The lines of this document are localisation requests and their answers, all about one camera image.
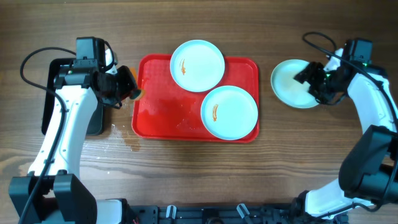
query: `plate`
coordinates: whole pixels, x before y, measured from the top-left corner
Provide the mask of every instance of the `plate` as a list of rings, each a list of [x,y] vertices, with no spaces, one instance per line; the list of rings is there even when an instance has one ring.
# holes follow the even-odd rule
[[[286,60],[276,66],[271,75],[271,87],[275,95],[285,104],[300,109],[318,105],[315,97],[308,93],[310,84],[294,80],[309,63],[304,60]]]
[[[253,97],[236,86],[215,88],[203,100],[200,116],[205,128],[224,140],[237,140],[248,135],[258,119]]]
[[[172,55],[170,72],[174,81],[192,92],[207,91],[220,82],[225,61],[220,50],[205,40],[190,40]]]

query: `table surface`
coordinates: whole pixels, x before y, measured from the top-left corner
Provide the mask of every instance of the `table surface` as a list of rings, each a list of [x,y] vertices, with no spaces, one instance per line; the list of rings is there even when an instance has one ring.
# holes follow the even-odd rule
[[[0,223],[18,217],[8,196],[10,179],[26,175],[44,136],[45,93],[25,84],[19,66],[41,47],[75,49],[76,37],[106,39],[120,65],[137,67],[151,53],[171,54],[181,43],[203,39],[227,56],[250,57],[260,71],[260,133],[249,144],[156,141],[131,129],[132,101],[106,111],[103,134],[87,137],[81,181],[96,198],[126,198],[131,205],[236,205],[289,202],[338,176],[361,137],[354,104],[309,110],[290,108],[272,92],[272,69],[300,58],[326,62],[301,41],[317,30],[334,38],[374,42],[373,62],[391,75],[398,96],[398,1],[0,1]],[[319,40],[319,44],[328,42]],[[44,52],[26,77],[46,84],[49,63],[69,57]],[[397,223],[398,208],[351,212],[352,223]]]

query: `wooden table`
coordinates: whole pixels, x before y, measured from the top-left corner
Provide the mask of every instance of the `wooden table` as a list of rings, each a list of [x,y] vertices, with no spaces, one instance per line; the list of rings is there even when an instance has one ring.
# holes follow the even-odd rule
[[[131,129],[131,102],[107,111],[105,132],[84,143],[81,180],[96,198],[126,198],[131,205],[289,202],[337,178],[361,137],[351,100],[296,110],[277,99],[269,81],[283,60],[326,62],[301,41],[304,32],[324,32],[339,46],[349,38],[372,40],[373,62],[386,68],[398,96],[397,1],[0,2],[1,223],[17,222],[9,181],[26,175],[44,138],[45,93],[19,76],[25,56],[41,47],[74,50],[76,37],[101,37],[118,53],[120,65],[137,67],[147,54],[171,54],[187,40],[204,39],[227,56],[250,57],[258,64],[261,131],[250,144],[141,139]],[[25,74],[45,84],[49,63],[62,57],[69,55],[41,53]],[[372,214],[357,209],[351,222],[397,223],[397,212],[392,205]]]

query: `tray rim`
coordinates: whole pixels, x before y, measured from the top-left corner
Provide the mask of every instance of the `tray rim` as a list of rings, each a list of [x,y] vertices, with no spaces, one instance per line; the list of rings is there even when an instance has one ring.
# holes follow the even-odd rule
[[[143,57],[139,63],[139,69],[138,69],[138,74],[137,74],[137,85],[138,87],[141,87],[141,83],[142,83],[142,79],[140,74],[142,74],[143,69],[144,69],[144,65],[145,63],[147,63],[150,60],[170,60],[172,57],[171,54],[148,54],[145,57]],[[229,61],[239,61],[242,62],[244,61],[246,64],[248,64],[257,74],[257,81],[254,82],[255,84],[255,93],[254,93],[254,101],[257,104],[258,110],[260,111],[260,96],[259,96],[259,68],[257,66],[257,64],[254,62],[254,60],[252,60],[251,58],[247,58],[247,57],[233,57],[233,56],[228,56],[225,57],[225,60],[229,60]],[[211,91],[215,88],[219,87],[218,85],[214,86],[212,89],[208,90]],[[260,112],[259,112],[259,116],[257,119],[257,123],[253,129],[254,132],[252,132],[252,136],[249,139],[237,139],[237,140],[223,140],[223,139],[208,139],[208,138],[195,138],[195,137],[191,137],[191,138],[181,138],[181,137],[162,137],[162,136],[150,136],[150,135],[146,135],[146,134],[142,134],[140,133],[140,131],[137,129],[137,122],[136,122],[136,118],[138,115],[138,107],[139,107],[139,101],[135,101],[134,102],[134,108],[133,108],[133,112],[132,112],[132,117],[131,117],[131,128],[132,130],[135,132],[136,135],[138,135],[141,138],[145,138],[145,139],[158,139],[158,140],[175,140],[175,141],[203,141],[203,142],[230,142],[230,143],[249,143],[254,141],[260,132]]]

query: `rectangular red tray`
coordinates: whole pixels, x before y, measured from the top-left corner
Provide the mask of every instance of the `rectangular red tray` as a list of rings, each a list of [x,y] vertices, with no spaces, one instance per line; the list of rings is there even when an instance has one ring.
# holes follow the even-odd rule
[[[200,107],[209,93],[193,93],[179,87],[170,73],[171,55],[150,54],[140,64],[137,84],[146,91],[134,103],[131,126],[142,138],[184,141],[240,142],[253,141],[259,134],[257,122],[245,137],[225,141],[210,134],[200,118]],[[225,57],[225,73],[216,87],[238,86],[246,90],[259,106],[259,71],[249,58]]]

